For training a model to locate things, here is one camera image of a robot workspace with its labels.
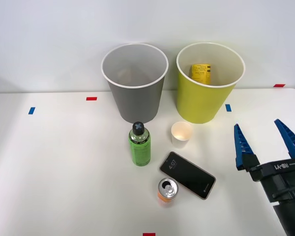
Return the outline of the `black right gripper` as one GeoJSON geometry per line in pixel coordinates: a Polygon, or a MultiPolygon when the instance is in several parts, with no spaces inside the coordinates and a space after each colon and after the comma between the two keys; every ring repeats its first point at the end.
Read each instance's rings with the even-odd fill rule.
{"type": "Polygon", "coordinates": [[[268,200],[295,201],[295,133],[280,119],[274,121],[291,159],[259,163],[240,126],[234,126],[237,170],[247,170],[254,182],[260,182],[268,200]]]}

